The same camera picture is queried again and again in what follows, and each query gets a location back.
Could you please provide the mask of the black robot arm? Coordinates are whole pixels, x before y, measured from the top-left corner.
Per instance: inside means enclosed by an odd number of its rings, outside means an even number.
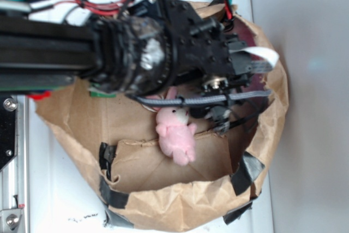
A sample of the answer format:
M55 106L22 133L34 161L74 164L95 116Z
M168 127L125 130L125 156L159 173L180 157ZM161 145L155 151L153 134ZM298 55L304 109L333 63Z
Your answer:
M144 0L122 19L92 16L81 27L1 17L1 92L43 94L88 80L94 91L146 97L196 82L197 99L181 98L195 118L224 133L256 117L230 120L231 107L250 101L246 42L226 34L214 17L203 19L181 0Z

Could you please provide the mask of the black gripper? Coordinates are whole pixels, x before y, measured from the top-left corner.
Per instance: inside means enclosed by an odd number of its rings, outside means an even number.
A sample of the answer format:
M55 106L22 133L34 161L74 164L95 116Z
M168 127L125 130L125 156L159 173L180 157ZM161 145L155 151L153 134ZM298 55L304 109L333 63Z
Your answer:
M252 78L252 58L243 49L246 42L237 34L227 35L224 26L214 17L202 19L193 7L180 0L143 0L129 9L132 17L157 22L162 32L165 57L151 73L152 87L146 83L139 95L157 94L166 87L200 82L203 98L182 103L194 118L208 116L216 131L224 133L245 123L242 118L229 121L230 107L239 98L229 98L231 90L242 92Z

